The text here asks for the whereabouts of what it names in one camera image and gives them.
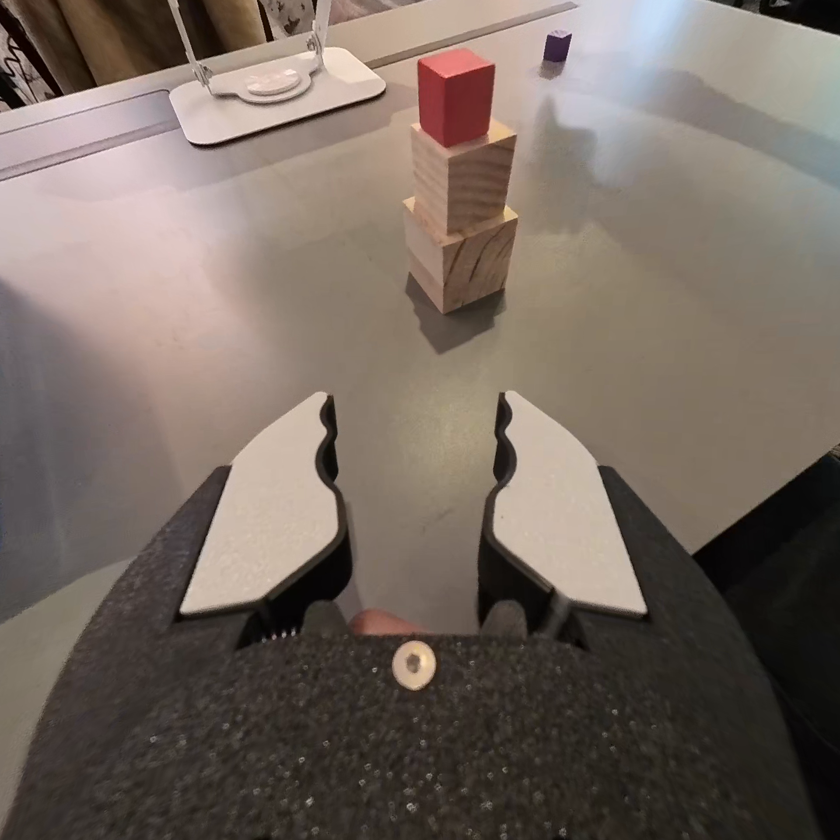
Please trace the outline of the beige curtain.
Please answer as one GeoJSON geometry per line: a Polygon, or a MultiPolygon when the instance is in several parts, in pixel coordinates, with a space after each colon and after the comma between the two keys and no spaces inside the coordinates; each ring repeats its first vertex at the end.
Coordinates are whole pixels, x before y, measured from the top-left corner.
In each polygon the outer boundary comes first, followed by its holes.
{"type": "MultiPolygon", "coordinates": [[[[204,60],[310,29],[318,2],[181,1],[196,58],[204,60]]],[[[62,94],[186,63],[166,1],[2,2],[62,94]]]]}

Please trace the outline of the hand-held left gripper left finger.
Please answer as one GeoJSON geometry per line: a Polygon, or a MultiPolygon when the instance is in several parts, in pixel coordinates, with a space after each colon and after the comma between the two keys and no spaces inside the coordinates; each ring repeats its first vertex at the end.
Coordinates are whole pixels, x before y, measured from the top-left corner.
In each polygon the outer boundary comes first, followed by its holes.
{"type": "Polygon", "coordinates": [[[333,397],[315,392],[233,459],[180,607],[184,618],[263,612],[302,618],[353,571],[347,511],[336,485],[333,397]]]}

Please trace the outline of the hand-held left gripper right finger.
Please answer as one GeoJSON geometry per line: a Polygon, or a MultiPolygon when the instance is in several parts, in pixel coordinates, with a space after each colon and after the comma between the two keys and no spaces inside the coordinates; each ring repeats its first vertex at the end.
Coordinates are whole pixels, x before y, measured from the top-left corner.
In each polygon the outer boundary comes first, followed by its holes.
{"type": "Polygon", "coordinates": [[[600,466],[558,421],[517,392],[498,396],[496,480],[478,553],[483,613],[514,601],[527,620],[573,609],[642,620],[642,588],[600,466]]]}

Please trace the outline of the red wooden block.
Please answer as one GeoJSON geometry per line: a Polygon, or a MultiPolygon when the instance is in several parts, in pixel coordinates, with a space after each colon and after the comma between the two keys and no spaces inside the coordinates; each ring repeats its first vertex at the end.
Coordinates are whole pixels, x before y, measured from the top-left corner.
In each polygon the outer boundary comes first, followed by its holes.
{"type": "Polygon", "coordinates": [[[416,64],[419,120],[445,148],[484,137],[490,127],[496,65],[470,49],[451,49],[416,64]]]}

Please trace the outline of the black and white patterned cloth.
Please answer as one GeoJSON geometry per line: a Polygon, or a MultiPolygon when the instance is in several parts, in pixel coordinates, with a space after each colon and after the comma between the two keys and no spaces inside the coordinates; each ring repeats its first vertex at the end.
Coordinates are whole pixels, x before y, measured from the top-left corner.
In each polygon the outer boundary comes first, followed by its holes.
{"type": "Polygon", "coordinates": [[[24,25],[1,2],[1,111],[21,109],[62,95],[58,81],[24,25]]]}

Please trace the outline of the white metal stand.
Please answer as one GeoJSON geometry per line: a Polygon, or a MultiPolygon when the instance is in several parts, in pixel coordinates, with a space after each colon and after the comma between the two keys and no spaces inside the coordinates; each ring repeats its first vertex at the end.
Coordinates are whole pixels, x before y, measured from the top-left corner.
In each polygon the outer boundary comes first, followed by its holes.
{"type": "Polygon", "coordinates": [[[170,101],[185,138],[215,146],[379,97],[385,81],[347,49],[327,47],[331,2],[317,2],[306,52],[213,73],[199,61],[179,3],[169,6],[195,81],[170,101]]]}

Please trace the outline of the pale wooden cube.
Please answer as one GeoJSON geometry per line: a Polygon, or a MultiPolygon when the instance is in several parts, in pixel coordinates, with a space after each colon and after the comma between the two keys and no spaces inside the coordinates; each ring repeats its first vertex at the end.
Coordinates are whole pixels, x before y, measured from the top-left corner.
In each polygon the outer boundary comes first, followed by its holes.
{"type": "Polygon", "coordinates": [[[492,119],[476,140],[445,147],[416,122],[410,130],[414,207],[438,235],[462,234],[505,210],[518,135],[492,119]]]}
{"type": "Polygon", "coordinates": [[[462,233],[439,234],[411,196],[403,202],[403,222],[409,273],[439,312],[448,314],[506,286],[518,230],[518,215],[509,206],[462,233]]]}

